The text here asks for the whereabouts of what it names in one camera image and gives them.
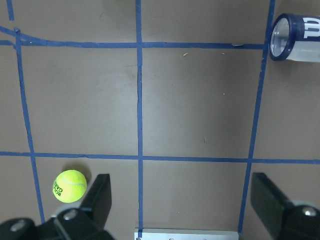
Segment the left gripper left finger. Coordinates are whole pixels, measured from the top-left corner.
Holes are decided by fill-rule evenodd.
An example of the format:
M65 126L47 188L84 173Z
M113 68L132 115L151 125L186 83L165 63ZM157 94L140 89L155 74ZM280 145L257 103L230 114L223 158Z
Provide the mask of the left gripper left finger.
M109 174L98 174L78 207L61 211L54 219L59 240L110 240L105 224L112 206Z

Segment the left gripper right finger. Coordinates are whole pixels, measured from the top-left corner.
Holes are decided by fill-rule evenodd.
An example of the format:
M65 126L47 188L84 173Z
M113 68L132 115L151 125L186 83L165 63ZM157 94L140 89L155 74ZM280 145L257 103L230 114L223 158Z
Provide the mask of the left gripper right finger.
M263 172L251 177L251 205L274 240L318 240L320 209L290 200Z

